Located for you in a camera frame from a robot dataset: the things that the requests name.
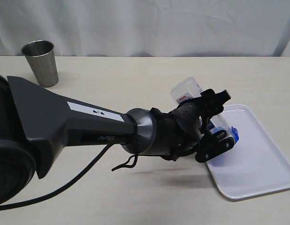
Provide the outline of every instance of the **table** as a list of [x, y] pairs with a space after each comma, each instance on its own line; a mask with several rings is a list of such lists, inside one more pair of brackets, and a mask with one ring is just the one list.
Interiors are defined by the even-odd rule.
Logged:
[[[290, 58], [56, 57], [60, 82], [49, 90], [122, 113], [176, 107], [172, 87], [193, 76], [204, 88], [227, 89], [228, 104], [250, 107], [290, 159]], [[2, 76], [36, 82], [24, 57], [0, 57]], [[68, 147], [49, 174], [35, 175], [8, 203], [47, 194], [78, 174], [102, 146]], [[0, 225], [290, 225], [290, 190], [230, 202], [204, 164], [140, 158], [111, 172], [128, 153], [114, 146], [78, 183], [33, 206], [0, 212]]]

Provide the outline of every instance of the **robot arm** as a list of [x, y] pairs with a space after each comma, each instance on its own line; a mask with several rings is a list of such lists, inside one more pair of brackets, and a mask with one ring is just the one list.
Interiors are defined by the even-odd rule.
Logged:
[[228, 151], [234, 138], [225, 130], [212, 134], [209, 122], [230, 95], [212, 89], [201, 95], [168, 113], [156, 108], [119, 113], [54, 94], [20, 77], [0, 76], [0, 204], [24, 188], [35, 171], [45, 177], [66, 146], [117, 141], [134, 156], [176, 161], [196, 152], [200, 163]]

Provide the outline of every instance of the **white tray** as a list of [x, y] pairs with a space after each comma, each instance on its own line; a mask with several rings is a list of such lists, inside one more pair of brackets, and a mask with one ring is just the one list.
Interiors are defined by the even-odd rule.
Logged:
[[228, 105], [222, 115], [238, 129], [240, 140], [233, 149], [207, 162], [219, 191], [240, 200], [290, 188], [290, 162], [251, 110]]

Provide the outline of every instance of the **white curtain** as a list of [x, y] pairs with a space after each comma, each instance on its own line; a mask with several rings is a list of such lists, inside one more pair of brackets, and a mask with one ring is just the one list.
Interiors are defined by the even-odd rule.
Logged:
[[0, 55], [37, 39], [56, 55], [280, 55], [290, 0], [0, 0]]

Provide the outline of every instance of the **black cable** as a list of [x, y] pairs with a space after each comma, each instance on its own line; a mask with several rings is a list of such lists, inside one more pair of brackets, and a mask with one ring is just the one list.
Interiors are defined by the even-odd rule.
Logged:
[[32, 205], [32, 204], [36, 204], [36, 203], [40, 203], [42, 201], [48, 200], [50, 198], [53, 198], [55, 196], [57, 196], [58, 194], [60, 194], [61, 192], [67, 190], [69, 187], [71, 187], [73, 184], [75, 184], [79, 179], [81, 179], [97, 162], [98, 160], [106, 153], [106, 151], [112, 147], [114, 144], [119, 143], [120, 141], [122, 141], [122, 139], [117, 139], [117, 140], [113, 140], [111, 141], [109, 144], [107, 144], [103, 150], [72, 180], [70, 180], [67, 184], [65, 184], [64, 186], [60, 187], [59, 189], [38, 197], [38, 198], [34, 198], [34, 199], [30, 199], [27, 201], [23, 201], [23, 202], [17, 202], [17, 203], [12, 203], [12, 204], [6, 204], [6, 205], [0, 205], [0, 211], [2, 210], [11, 210], [11, 209], [15, 209], [15, 208], [20, 208], [20, 207], [24, 207], [24, 206], [28, 206], [28, 205]]

